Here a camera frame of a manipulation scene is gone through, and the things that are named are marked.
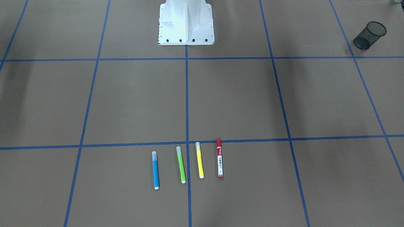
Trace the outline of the red marker pen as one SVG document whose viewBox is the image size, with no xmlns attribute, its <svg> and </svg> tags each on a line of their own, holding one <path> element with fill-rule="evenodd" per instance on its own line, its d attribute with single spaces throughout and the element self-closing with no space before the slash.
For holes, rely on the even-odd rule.
<svg viewBox="0 0 404 227">
<path fill-rule="evenodd" d="M 217 145 L 217 168 L 218 168 L 218 178 L 223 178 L 223 157 L 222 157 L 222 147 L 221 147 L 221 139 L 216 140 Z"/>
</svg>

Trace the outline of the blue highlighter pen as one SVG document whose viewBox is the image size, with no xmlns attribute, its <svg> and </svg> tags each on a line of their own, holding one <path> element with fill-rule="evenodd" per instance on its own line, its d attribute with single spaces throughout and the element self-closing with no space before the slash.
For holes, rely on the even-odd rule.
<svg viewBox="0 0 404 227">
<path fill-rule="evenodd" d="M 157 151 L 152 152 L 152 167 L 153 167 L 153 187 L 155 190 L 158 190 L 160 188 L 160 180 L 158 171 Z"/>
</svg>

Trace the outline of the yellow highlighter pen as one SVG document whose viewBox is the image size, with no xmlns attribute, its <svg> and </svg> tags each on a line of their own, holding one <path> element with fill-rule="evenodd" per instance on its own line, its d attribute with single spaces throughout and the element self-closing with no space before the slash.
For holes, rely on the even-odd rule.
<svg viewBox="0 0 404 227">
<path fill-rule="evenodd" d="M 202 160 L 202 152 L 200 142 L 196 142 L 196 155 L 197 155 L 197 164 L 198 164 L 198 175 L 200 179 L 204 179 L 204 167 L 203 167 L 203 160 Z"/>
</svg>

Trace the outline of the green highlighter pen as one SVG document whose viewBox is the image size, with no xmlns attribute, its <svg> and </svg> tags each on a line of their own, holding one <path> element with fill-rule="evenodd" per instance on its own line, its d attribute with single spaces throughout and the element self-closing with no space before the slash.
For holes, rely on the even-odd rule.
<svg viewBox="0 0 404 227">
<path fill-rule="evenodd" d="M 176 147 L 176 155 L 177 155 L 178 166 L 179 166 L 179 171 L 180 171 L 180 180 L 181 180 L 182 184 L 185 184 L 186 183 L 186 172 L 185 172 L 185 168 L 184 168 L 183 156 L 182 156 L 182 151 L 181 151 L 180 146 Z"/>
</svg>

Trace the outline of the black mesh cup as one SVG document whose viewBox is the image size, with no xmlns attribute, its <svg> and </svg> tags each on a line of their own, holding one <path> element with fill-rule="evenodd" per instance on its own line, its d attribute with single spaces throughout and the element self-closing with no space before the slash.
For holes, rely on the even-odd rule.
<svg viewBox="0 0 404 227">
<path fill-rule="evenodd" d="M 368 50 L 380 37 L 387 33 L 386 27 L 380 22 L 370 21 L 354 38 L 353 44 L 360 50 Z"/>
</svg>

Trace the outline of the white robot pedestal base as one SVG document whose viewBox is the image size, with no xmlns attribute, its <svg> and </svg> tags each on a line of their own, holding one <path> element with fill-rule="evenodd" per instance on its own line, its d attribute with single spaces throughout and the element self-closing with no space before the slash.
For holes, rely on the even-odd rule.
<svg viewBox="0 0 404 227">
<path fill-rule="evenodd" d="M 159 45 L 215 43 L 212 6 L 205 0 L 167 0 L 159 13 Z"/>
</svg>

